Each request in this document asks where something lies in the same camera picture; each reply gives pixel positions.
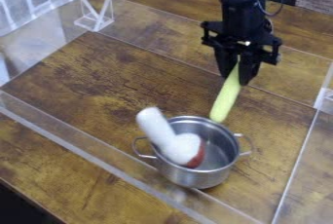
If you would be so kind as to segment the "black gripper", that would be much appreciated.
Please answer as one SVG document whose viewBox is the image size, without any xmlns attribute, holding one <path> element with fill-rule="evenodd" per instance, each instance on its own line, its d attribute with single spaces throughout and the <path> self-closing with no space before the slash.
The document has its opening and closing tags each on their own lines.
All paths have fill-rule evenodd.
<svg viewBox="0 0 333 224">
<path fill-rule="evenodd" d="M 222 21 L 203 21 L 202 44 L 214 49 L 218 71 L 226 78 L 237 64 L 239 84 L 246 86 L 257 77 L 261 63 L 276 65 L 280 60 L 282 40 L 272 33 L 262 4 L 222 6 Z"/>
</svg>

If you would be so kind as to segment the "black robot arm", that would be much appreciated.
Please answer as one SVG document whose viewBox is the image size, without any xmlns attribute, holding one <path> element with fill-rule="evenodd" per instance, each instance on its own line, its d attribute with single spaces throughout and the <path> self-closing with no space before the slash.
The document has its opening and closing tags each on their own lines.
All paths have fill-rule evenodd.
<svg viewBox="0 0 333 224">
<path fill-rule="evenodd" d="M 223 78 L 238 68 L 242 86 L 257 77 L 264 62 L 276 65 L 282 40 L 273 35 L 265 0 L 219 0 L 222 21 L 203 21 L 202 44 L 214 49 Z"/>
</svg>

